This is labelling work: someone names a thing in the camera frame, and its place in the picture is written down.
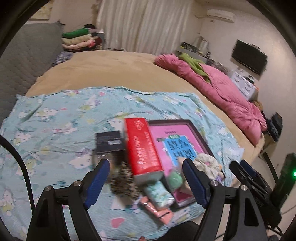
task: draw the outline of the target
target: red box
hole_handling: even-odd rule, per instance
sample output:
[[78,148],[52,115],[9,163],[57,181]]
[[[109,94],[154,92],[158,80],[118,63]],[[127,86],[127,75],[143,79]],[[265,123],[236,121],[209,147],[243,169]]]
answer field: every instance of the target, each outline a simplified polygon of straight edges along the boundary
[[158,158],[149,125],[145,118],[125,119],[129,163],[137,185],[158,181],[163,168]]

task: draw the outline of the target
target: metal screw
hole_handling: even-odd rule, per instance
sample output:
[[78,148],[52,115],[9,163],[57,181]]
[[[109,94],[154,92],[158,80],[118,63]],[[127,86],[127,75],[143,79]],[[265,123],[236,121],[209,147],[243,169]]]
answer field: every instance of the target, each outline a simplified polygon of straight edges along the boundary
[[74,186],[76,186],[76,187],[80,187],[81,184],[82,184],[82,182],[79,180],[74,182]]
[[243,191],[246,191],[246,190],[248,190],[248,187],[247,187],[246,185],[241,185],[241,189],[242,189]]
[[50,191],[51,189],[52,189],[52,186],[46,186],[46,187],[44,188],[44,190],[47,191],[47,192]]
[[211,183],[211,185],[214,186],[214,187],[216,187],[216,186],[219,185],[218,181],[216,181],[216,180],[211,180],[210,183]]

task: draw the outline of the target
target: green cloth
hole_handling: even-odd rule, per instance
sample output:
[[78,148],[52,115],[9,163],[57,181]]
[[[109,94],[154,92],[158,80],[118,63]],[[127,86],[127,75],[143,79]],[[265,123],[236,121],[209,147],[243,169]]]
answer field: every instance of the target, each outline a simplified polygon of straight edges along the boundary
[[63,38],[72,39],[89,33],[88,28],[80,28],[72,32],[63,33]]
[[192,68],[192,70],[199,74],[200,76],[202,76],[204,78],[204,80],[208,83],[211,83],[209,76],[207,75],[206,72],[204,72],[203,68],[201,67],[201,64],[204,64],[203,61],[198,60],[198,59],[194,59],[191,58],[188,54],[186,53],[182,53],[179,55],[179,59],[184,60],[186,63],[188,63],[190,65],[190,67]]

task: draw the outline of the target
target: air conditioner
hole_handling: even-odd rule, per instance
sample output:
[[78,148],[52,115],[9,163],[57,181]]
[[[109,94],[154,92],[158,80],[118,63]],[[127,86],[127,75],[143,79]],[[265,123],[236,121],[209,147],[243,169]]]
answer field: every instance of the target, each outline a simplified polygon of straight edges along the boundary
[[235,19],[235,14],[233,12],[227,12],[218,9],[208,9],[207,16],[231,23],[234,23]]

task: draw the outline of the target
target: blue gripper pad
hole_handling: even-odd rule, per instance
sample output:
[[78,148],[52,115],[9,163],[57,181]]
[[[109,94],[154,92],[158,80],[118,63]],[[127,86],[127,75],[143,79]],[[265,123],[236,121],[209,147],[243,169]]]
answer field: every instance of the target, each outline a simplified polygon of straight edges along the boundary
[[241,160],[239,164],[252,178],[257,177],[257,172],[245,160]]
[[196,199],[196,202],[206,208],[208,201],[206,199],[206,191],[204,186],[201,184],[194,171],[191,169],[188,159],[183,162],[183,174],[191,188],[191,191]]
[[93,178],[91,184],[89,185],[86,191],[86,199],[84,202],[84,207],[86,209],[89,209],[91,205],[94,205],[96,203],[101,193],[101,190],[103,188],[103,185],[109,175],[109,171],[110,171],[109,161],[106,159],[101,160],[96,168],[99,168],[98,167],[99,165],[101,165],[101,168],[98,170],[97,174]]

